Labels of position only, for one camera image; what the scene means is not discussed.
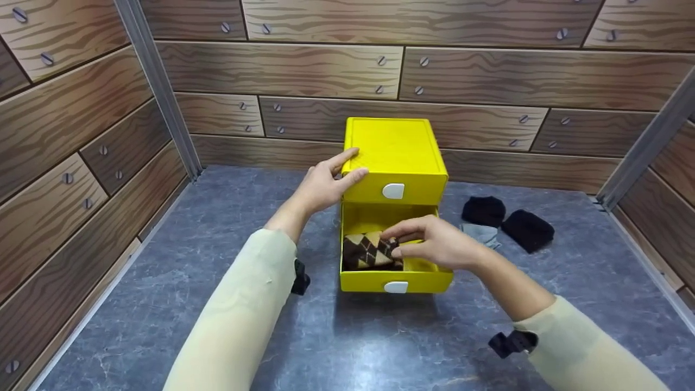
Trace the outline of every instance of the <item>folded sock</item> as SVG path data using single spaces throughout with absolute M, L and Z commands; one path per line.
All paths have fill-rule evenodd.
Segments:
M 555 229 L 547 221 L 522 209 L 502 223 L 502 231 L 529 254 L 549 244 L 555 236 Z
M 469 223 L 499 228 L 505 213 L 505 204 L 497 198 L 471 197 L 464 205 L 461 218 Z
M 464 234 L 474 238 L 478 243 L 482 243 L 486 247 L 493 250 L 500 247 L 502 244 L 497 241 L 497 228 L 488 227 L 487 225 L 463 223 L 459 226 Z

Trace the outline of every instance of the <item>marble surface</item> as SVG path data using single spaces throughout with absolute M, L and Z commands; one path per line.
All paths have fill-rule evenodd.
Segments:
M 40 390 L 160 390 L 186 336 L 246 238 L 303 173 L 212 166 L 191 185 Z M 695 387 L 695 337 L 582 193 L 450 183 L 441 217 L 459 223 L 469 196 L 495 196 L 556 229 L 526 254 L 500 252 L 566 297 L 673 390 Z M 279 318 L 253 390 L 548 390 L 520 354 L 487 347 L 507 316 L 473 276 L 441 295 L 346 294 L 338 288 L 337 208 L 315 215 L 298 257 L 312 283 Z

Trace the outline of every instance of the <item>yellow drawer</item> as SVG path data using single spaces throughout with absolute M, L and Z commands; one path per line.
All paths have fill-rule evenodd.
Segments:
M 437 215 L 436 206 L 343 203 L 341 243 L 347 234 L 383 231 L 401 220 L 428 214 Z M 345 292 L 441 293 L 454 277 L 451 270 L 420 258 L 403 259 L 403 271 L 343 271 L 342 261 L 341 244 L 340 279 Z
M 430 122 L 425 119 L 347 119 L 345 149 L 359 154 L 343 165 L 343 175 L 369 169 L 344 202 L 438 205 L 449 178 Z

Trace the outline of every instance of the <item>beige sleeve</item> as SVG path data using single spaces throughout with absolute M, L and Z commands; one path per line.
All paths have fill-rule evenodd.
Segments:
M 292 289 L 296 250 L 282 231 L 249 237 L 200 313 L 164 390 L 249 389 Z
M 514 328 L 539 337 L 529 361 L 558 391 L 668 390 L 629 351 L 562 297 Z

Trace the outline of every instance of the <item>wood plank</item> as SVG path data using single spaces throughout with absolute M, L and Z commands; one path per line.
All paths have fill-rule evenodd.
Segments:
M 177 198 L 181 195 L 181 192 L 186 188 L 186 186 L 190 183 L 187 177 L 185 177 L 183 180 L 181 180 L 181 183 L 172 191 L 172 193 L 167 197 L 167 200 L 164 201 L 162 206 L 157 209 L 157 212 L 152 216 L 152 218 L 145 224 L 145 226 L 140 230 L 138 233 L 138 238 L 140 240 L 145 241 L 147 238 L 147 235 L 149 235 L 150 232 L 154 229 L 154 226 L 159 223 L 159 221 L 162 219 L 162 216 L 171 208 L 172 204 L 174 201 L 177 200 Z
M 87 164 L 113 196 L 171 140 L 154 98 L 80 149 Z M 106 147 L 106 154 L 100 149 Z
M 0 202 L 151 96 L 127 47 L 0 103 Z
M 693 65 L 695 54 L 408 47 L 400 99 L 658 111 Z
M 186 171 L 170 143 L 0 307 L 0 391 L 46 349 Z
M 239 0 L 141 0 L 140 4 L 156 39 L 246 40 Z M 229 30 L 222 28 L 223 22 Z
M 606 0 L 584 47 L 695 51 L 694 20 L 692 0 Z
M 12 58 L 12 54 L 0 44 L 0 97 L 29 85 L 29 80 Z
M 381 99 L 396 98 L 403 53 L 402 47 L 250 42 L 157 47 L 178 91 Z
M 66 184 L 63 175 L 71 175 Z M 106 192 L 78 154 L 0 207 L 0 303 L 106 202 Z M 93 206 L 85 208 L 89 199 Z
M 650 168 L 619 205 L 683 282 L 695 286 L 695 209 Z
M 176 93 L 190 133 L 263 137 L 258 97 Z
M 24 10 L 26 22 L 14 18 L 14 7 Z M 128 43 L 112 0 L 4 1 L 0 15 L 0 35 L 34 81 Z M 54 64 L 44 64 L 42 53 Z
M 77 310 L 72 314 L 67 323 L 58 331 L 58 334 L 52 339 L 52 341 L 46 346 L 46 349 L 41 353 L 41 355 L 36 359 L 36 361 L 31 364 L 29 369 L 22 378 L 15 384 L 12 391 L 25 391 L 31 387 L 34 380 L 41 374 L 41 371 L 48 365 L 53 356 L 58 353 L 60 347 L 63 343 L 70 337 L 70 335 L 75 331 L 77 326 L 82 322 L 85 316 L 91 311 L 95 306 L 97 301 L 104 294 L 106 289 L 116 278 L 118 273 L 123 269 L 123 267 L 128 263 L 128 260 L 134 254 L 141 243 L 139 240 L 134 239 L 133 242 L 126 248 L 126 250 L 118 257 L 118 260 L 113 264 L 111 269 L 106 272 L 106 275 L 97 283 L 94 289 L 89 293 L 89 296 L 80 304 Z
M 427 118 L 439 147 L 480 150 L 528 151 L 548 111 L 539 107 L 356 99 L 260 97 L 260 100 L 268 137 L 343 142 L 348 117 Z M 526 120 L 521 119 L 524 115 L 528 116 Z M 277 131 L 280 127 L 283 134 Z
M 531 150 L 623 157 L 654 115 L 636 111 L 552 109 Z
M 524 47 L 579 47 L 600 3 L 243 0 L 252 40 Z M 269 34 L 263 24 L 271 26 Z M 558 40 L 562 28 L 568 34 Z
M 647 258 L 651 261 L 654 267 L 664 276 L 664 279 L 674 290 L 679 290 L 683 287 L 683 280 L 678 277 L 675 271 L 669 266 L 669 263 L 656 251 L 656 248 L 649 243 L 644 234 L 639 230 L 635 223 L 630 220 L 627 214 L 620 208 L 616 206 L 613 210 L 613 215 L 620 221 L 620 223 L 625 227 L 630 236 L 635 240 L 637 245 L 642 249 Z
M 620 159 L 516 152 L 442 150 L 449 180 L 596 194 Z
M 306 170 L 343 151 L 342 143 L 232 136 L 191 136 L 203 166 Z
M 683 198 L 695 205 L 695 124 L 686 122 L 651 163 Z

